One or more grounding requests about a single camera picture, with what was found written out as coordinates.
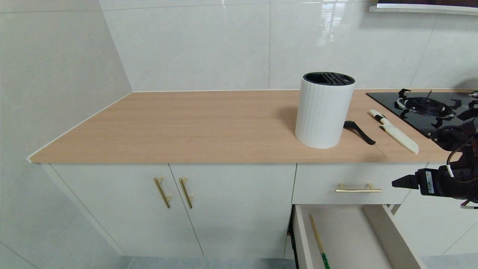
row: white knife handle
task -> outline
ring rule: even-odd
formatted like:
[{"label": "white knife handle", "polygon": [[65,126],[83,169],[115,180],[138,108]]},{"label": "white knife handle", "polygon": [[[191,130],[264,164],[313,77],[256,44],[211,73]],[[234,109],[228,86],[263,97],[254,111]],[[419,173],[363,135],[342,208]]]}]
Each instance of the white knife handle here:
[{"label": "white knife handle", "polygon": [[383,125],[391,125],[389,120],[382,113],[376,111],[375,109],[370,109],[370,114],[372,114],[372,116]]}]

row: green chopstick tip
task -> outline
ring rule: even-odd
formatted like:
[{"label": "green chopstick tip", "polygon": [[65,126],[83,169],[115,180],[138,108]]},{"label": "green chopstick tip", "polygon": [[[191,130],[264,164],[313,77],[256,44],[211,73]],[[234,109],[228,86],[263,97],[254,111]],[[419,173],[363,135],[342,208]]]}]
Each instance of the green chopstick tip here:
[{"label": "green chopstick tip", "polygon": [[322,253],[322,260],[324,261],[326,269],[330,269],[330,265],[328,264],[327,256],[325,253]]}]

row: black utensil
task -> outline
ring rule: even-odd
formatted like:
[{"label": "black utensil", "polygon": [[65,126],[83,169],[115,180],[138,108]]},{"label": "black utensil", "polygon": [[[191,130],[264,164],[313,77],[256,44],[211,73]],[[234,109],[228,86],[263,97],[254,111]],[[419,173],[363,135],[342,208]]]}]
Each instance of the black utensil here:
[{"label": "black utensil", "polygon": [[353,130],[357,131],[357,133],[360,135],[360,137],[362,137],[362,139],[365,140],[365,142],[367,142],[367,144],[375,145],[376,142],[373,141],[370,137],[368,137],[355,122],[345,121],[344,128],[345,129],[353,129]]}]

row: floor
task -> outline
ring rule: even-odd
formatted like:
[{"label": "floor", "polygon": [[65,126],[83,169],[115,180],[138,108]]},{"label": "floor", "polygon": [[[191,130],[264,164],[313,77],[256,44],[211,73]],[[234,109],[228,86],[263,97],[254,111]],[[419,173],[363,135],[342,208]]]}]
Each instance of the floor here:
[{"label": "floor", "polygon": [[[422,260],[427,269],[478,268],[478,253],[423,257]],[[134,257],[128,269],[295,269],[295,261],[293,259]]]}]

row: ceramic knife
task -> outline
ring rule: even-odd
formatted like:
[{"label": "ceramic knife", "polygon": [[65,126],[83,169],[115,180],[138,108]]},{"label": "ceramic knife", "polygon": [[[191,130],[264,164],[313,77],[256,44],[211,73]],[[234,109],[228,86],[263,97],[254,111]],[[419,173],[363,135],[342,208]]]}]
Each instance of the ceramic knife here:
[{"label": "ceramic knife", "polygon": [[406,134],[400,131],[397,127],[393,126],[382,113],[371,109],[370,114],[372,114],[372,116],[382,124],[382,129],[385,130],[385,132],[388,133],[395,140],[397,140],[398,143],[400,143],[402,146],[404,146],[411,152],[415,154],[418,153],[418,145]]}]

